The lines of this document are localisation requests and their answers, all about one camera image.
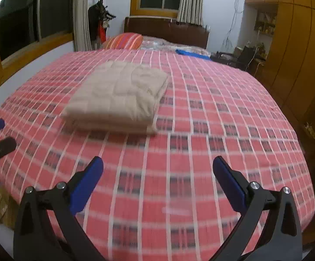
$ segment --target pillow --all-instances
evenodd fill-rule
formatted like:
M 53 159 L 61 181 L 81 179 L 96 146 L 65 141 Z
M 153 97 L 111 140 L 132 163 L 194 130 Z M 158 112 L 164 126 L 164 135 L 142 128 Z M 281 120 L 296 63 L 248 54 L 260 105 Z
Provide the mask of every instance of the pillow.
M 103 43 L 102 49 L 131 49 L 136 50 L 142 45 L 143 36 L 138 33 L 123 33 L 112 37 Z

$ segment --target headboard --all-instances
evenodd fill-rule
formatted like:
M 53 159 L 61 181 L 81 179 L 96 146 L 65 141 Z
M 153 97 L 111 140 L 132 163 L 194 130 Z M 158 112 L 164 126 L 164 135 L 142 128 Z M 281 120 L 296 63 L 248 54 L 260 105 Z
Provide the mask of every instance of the headboard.
M 204 49 L 207 47 L 209 36 L 209 31 L 202 26 L 177 23 L 176 20 L 167 18 L 126 17 L 124 31 Z

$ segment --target window frame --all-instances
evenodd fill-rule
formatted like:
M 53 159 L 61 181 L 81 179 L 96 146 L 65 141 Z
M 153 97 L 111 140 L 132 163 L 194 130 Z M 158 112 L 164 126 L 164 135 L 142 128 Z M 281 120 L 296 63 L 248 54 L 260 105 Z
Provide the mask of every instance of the window frame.
M 164 7 L 165 0 L 162 0 L 162 7 Z M 155 17 L 167 17 L 177 18 L 178 10 L 171 9 L 159 9 L 159 8 L 141 8 L 140 0 L 131 0 L 131 11 L 130 15 L 148 15 Z
M 38 41 L 33 42 L 26 47 L 16 51 L 5 60 L 0 58 L 0 86 L 10 77 L 17 73 L 43 54 L 68 43 L 73 38 L 73 33 L 59 32 L 51 36 L 41 38 L 40 31 L 40 0 L 37 1 L 37 25 L 38 25 Z

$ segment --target curtain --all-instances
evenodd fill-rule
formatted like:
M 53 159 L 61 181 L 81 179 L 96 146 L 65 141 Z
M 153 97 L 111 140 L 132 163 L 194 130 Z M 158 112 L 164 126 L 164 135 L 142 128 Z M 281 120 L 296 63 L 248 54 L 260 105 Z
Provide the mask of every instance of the curtain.
M 75 51 L 90 51 L 87 0 L 73 0 L 73 31 Z
M 202 25 L 203 0 L 180 0 L 178 22 Z

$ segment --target black chair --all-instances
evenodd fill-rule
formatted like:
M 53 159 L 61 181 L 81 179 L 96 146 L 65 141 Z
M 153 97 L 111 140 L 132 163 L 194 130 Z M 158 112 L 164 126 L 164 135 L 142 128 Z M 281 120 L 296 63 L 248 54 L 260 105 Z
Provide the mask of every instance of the black chair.
M 256 53 L 255 48 L 244 47 L 241 55 L 236 57 L 231 53 L 217 52 L 211 56 L 213 62 L 218 62 L 230 67 L 234 67 L 243 71 L 246 71 L 250 62 L 254 59 Z

